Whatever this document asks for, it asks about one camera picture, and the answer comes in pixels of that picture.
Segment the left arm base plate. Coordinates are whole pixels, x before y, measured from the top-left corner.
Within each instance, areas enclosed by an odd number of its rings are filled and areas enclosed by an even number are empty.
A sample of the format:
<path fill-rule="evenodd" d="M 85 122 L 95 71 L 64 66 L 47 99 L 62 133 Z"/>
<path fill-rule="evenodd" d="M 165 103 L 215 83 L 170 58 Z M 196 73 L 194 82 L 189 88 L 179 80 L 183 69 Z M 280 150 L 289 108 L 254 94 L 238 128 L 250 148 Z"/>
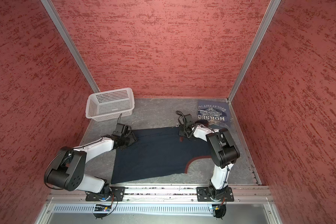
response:
<path fill-rule="evenodd" d="M 87 202 L 111 202 L 112 200 L 121 202 L 125 194 L 125 187 L 110 187 L 110 191 L 107 194 L 99 194 L 86 191 Z"/>

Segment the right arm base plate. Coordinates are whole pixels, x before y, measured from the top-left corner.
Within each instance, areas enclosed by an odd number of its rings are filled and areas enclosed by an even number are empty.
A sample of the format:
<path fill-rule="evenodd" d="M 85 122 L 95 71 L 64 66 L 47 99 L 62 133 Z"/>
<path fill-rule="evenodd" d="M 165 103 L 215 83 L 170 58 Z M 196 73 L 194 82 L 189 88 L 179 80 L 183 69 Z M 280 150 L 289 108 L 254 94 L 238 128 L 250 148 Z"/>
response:
<path fill-rule="evenodd" d="M 197 187 L 197 200 L 199 202 L 234 202 L 232 188 L 215 189 L 213 186 Z"/>

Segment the grey blue tank top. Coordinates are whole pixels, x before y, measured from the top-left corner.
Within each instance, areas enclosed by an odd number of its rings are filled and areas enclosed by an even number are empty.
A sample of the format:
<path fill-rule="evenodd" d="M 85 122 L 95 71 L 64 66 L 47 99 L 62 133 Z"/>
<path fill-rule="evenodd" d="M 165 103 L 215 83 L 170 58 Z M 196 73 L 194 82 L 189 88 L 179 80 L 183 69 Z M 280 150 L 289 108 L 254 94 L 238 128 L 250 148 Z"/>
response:
<path fill-rule="evenodd" d="M 197 105 L 197 118 L 207 120 L 211 125 L 231 124 L 231 112 L 226 102 L 199 100 Z"/>

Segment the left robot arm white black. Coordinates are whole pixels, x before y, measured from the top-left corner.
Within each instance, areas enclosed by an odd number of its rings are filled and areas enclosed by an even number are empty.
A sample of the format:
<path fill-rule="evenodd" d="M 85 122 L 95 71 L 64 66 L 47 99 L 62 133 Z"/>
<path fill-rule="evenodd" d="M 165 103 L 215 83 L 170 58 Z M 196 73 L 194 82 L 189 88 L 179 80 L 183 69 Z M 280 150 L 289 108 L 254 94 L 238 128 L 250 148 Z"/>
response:
<path fill-rule="evenodd" d="M 56 190 L 84 191 L 98 201 L 113 201 L 107 180 L 85 174 L 85 165 L 91 159 L 115 149 L 125 149 L 137 142 L 133 132 L 105 135 L 100 139 L 79 147 L 63 147 L 48 165 L 44 184 Z"/>

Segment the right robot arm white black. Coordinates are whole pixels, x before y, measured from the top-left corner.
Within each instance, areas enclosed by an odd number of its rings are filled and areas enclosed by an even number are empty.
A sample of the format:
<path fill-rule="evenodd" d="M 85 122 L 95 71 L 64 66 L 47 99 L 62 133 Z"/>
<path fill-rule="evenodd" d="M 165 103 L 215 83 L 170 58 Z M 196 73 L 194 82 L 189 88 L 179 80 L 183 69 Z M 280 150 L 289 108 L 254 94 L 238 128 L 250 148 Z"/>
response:
<path fill-rule="evenodd" d="M 232 202 L 228 177 L 234 163 L 240 157 L 234 139 L 226 128 L 212 129 L 202 124 L 185 127 L 176 125 L 182 138 L 195 137 L 208 143 L 215 167 L 208 187 L 197 188 L 198 201 Z"/>

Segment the dark navy tank top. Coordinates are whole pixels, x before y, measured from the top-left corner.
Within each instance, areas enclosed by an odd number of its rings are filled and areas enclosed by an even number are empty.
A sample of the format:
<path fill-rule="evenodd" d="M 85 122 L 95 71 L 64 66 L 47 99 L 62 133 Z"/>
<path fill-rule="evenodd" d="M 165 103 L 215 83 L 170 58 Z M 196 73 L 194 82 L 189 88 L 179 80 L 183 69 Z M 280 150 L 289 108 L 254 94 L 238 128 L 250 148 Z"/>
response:
<path fill-rule="evenodd" d="M 202 139 L 179 136 L 179 128 L 134 130 L 137 142 L 116 151 L 112 184 L 187 173 L 198 159 L 211 157 Z"/>

